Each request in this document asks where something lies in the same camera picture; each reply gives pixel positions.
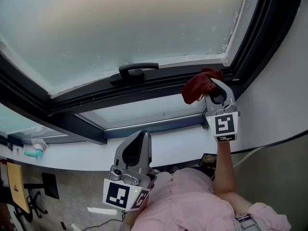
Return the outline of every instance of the black chair leg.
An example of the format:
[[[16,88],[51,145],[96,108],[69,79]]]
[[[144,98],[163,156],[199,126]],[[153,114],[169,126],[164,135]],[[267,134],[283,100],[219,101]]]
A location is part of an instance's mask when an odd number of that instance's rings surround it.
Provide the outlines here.
[[[33,209],[34,209],[34,211],[35,211],[37,217],[38,217],[38,218],[42,218],[42,216],[38,214],[38,210],[36,209],[36,207],[35,207],[34,205],[33,205]]]
[[[29,204],[33,207],[33,209],[34,209],[36,215],[38,216],[38,218],[42,218],[42,216],[38,214],[38,210],[41,211],[41,212],[44,213],[44,214],[48,214],[48,211],[47,211],[47,210],[43,210],[43,209],[40,208],[40,207],[37,205],[37,203],[36,203],[37,197],[38,197],[38,195],[40,195],[40,191],[38,191],[38,192],[35,194],[34,198],[32,198],[32,195],[31,195],[32,191],[31,191],[30,189],[28,189],[28,191],[29,191],[29,197],[30,197],[30,202],[29,202]]]
[[[35,194],[34,198],[32,199],[33,202],[36,202],[38,195],[40,195],[40,191],[38,191],[38,192]]]
[[[22,216],[23,214],[22,214],[22,213],[18,213],[18,210],[17,210],[16,207],[15,207],[15,210],[14,210],[14,214],[15,214],[15,216],[16,216],[18,222],[20,223],[20,225],[21,225],[23,231],[26,231],[25,226],[24,226],[24,224],[23,224],[23,221],[21,220],[21,216]]]
[[[44,214],[48,214],[47,210],[43,210],[40,207],[38,207],[37,205],[35,207],[36,207],[36,209],[38,209],[39,211],[43,212]]]

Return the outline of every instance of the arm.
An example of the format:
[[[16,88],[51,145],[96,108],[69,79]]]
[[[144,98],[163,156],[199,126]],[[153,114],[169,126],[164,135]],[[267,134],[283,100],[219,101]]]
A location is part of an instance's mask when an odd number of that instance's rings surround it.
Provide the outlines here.
[[[247,214],[252,206],[250,202],[236,193],[229,142],[218,143],[214,194],[229,202],[239,215]]]

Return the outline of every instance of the window frame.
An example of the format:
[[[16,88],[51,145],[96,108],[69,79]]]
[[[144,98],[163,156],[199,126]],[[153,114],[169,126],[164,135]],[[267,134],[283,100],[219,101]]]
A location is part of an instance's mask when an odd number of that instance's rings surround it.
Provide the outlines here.
[[[258,0],[248,30],[230,66],[206,64],[223,71],[225,83],[231,87],[236,99],[279,48],[293,23],[300,2],[301,0]],[[72,136],[78,137],[78,140],[106,144],[106,139],[129,135],[134,129],[122,128],[117,135],[81,119],[77,116],[79,113],[179,94],[183,85],[200,73],[203,66],[204,64],[180,64],[144,70],[143,80],[122,86],[113,86],[109,78],[105,78],[51,98],[46,90],[0,55],[0,102],[26,118],[69,135],[68,138]],[[206,127],[204,119],[196,120],[197,122],[187,122],[193,126],[202,120]],[[153,131],[162,131],[158,127]],[[167,128],[175,129],[172,124]]]
[[[0,144],[7,146],[10,150],[13,150],[12,145],[17,145],[20,147],[23,147],[24,144],[22,143],[22,140],[18,137],[15,137],[13,135],[6,135],[4,134],[0,135]]]

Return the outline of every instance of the frosted glass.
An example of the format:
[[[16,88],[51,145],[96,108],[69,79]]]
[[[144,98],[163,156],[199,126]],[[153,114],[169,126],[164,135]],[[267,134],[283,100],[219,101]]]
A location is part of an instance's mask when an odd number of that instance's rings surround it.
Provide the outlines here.
[[[0,0],[2,51],[50,93],[226,50],[243,0]]]
[[[20,138],[46,136],[48,133],[59,135],[62,133],[31,121],[0,103],[0,132],[16,134]]]
[[[107,107],[81,115],[103,128],[117,128],[200,114],[204,108],[204,99],[186,104],[182,95],[178,94]]]
[[[6,134],[40,126],[0,103],[0,131]]]

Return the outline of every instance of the white cable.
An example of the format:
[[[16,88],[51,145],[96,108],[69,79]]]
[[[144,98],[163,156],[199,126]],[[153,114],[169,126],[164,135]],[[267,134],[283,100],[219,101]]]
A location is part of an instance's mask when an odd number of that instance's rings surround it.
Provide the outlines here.
[[[239,166],[243,161],[245,161],[247,158],[249,158],[252,154],[256,153],[257,151],[260,151],[263,148],[266,148],[267,146],[260,146],[258,148],[253,149],[250,151],[246,156],[244,156],[240,161],[238,161],[236,164],[233,165],[233,168]]]
[[[213,180],[213,178],[215,177],[216,175],[216,170],[214,170],[214,175],[211,177],[211,180]]]
[[[61,228],[59,228],[59,229],[55,229],[55,228],[53,228],[52,226],[50,226],[49,224],[47,224],[51,229],[53,229],[53,230],[61,230],[61,229],[63,229],[62,227]]]
[[[82,229],[85,229],[85,228],[86,228],[86,227],[84,227],[84,226],[79,225],[78,223],[76,223],[76,222],[74,222],[74,221],[72,221],[71,223],[74,223],[76,226],[79,226],[79,227],[81,227]]]

